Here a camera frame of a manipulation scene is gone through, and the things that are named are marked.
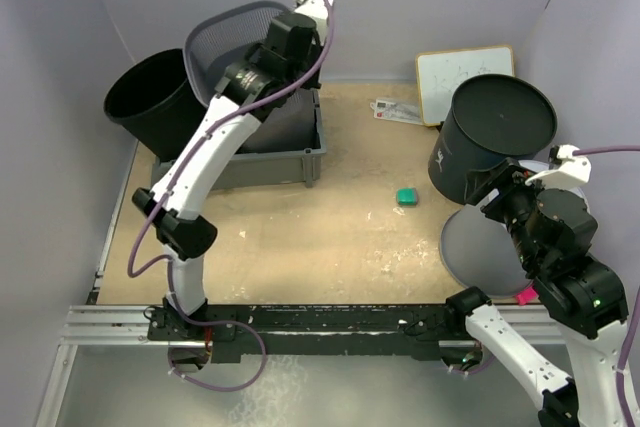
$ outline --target gray floor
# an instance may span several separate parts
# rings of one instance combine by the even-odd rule
[[[569,370],[563,347],[541,349]],[[257,357],[209,365],[202,380],[249,378]],[[221,394],[169,377],[166,348],[82,347],[57,427],[539,426],[498,363],[464,379],[400,357],[271,357],[247,390]]]

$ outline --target mesh basket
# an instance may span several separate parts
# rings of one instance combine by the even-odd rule
[[[196,98],[209,106],[225,68],[242,59],[247,48],[267,35],[271,19],[286,12],[276,2],[254,2],[198,25],[183,50],[189,83]],[[310,147],[315,136],[311,92],[298,90],[276,109],[243,145],[242,152],[282,152]]]

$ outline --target gray mesh bin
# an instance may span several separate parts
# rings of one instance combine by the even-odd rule
[[[304,182],[307,187],[313,187],[313,183],[320,178],[322,156],[327,153],[327,145],[317,92],[304,92],[309,92],[313,97],[314,139],[308,144],[311,147],[266,154],[238,153],[223,170],[212,190],[292,182]],[[151,185],[160,180],[172,165],[173,162],[161,163],[156,160],[151,170]]]
[[[251,45],[267,35],[271,19],[289,9],[276,2],[254,2],[198,25],[187,37],[184,63],[196,98],[209,106],[225,68],[241,60]],[[315,136],[314,104],[308,91],[297,91],[244,143],[240,152],[304,150]]]

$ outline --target whiteboard wooden frame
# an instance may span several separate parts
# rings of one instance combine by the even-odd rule
[[[424,118],[424,105],[422,105],[422,89],[420,87],[420,69],[418,68],[418,59],[422,56],[425,55],[435,55],[435,54],[450,54],[450,53],[455,53],[455,52],[470,52],[470,51],[474,51],[474,50],[491,50],[491,49],[503,49],[503,48],[508,48],[509,52],[511,52],[511,75],[515,76],[515,72],[516,72],[516,67],[515,67],[515,60],[514,60],[514,56],[513,56],[513,47],[511,47],[509,44],[499,44],[499,45],[488,45],[488,46],[484,46],[484,47],[472,47],[469,49],[450,49],[450,50],[436,50],[433,52],[420,52],[419,54],[416,55],[415,58],[415,64],[416,64],[416,79],[417,79],[417,83],[418,83],[418,95],[420,97],[420,115],[422,116],[422,123],[424,125],[426,125],[427,127],[436,127],[438,125],[440,125],[440,123],[427,123],[425,121]]]

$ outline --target black bin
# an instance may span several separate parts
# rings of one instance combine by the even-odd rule
[[[104,112],[166,162],[180,155],[205,109],[187,80],[182,49],[172,49],[120,77],[105,98]]]
[[[532,85],[509,75],[472,77],[453,94],[429,158],[431,182],[464,204],[468,171],[490,169],[506,157],[531,159],[549,145],[556,128],[551,102]]]

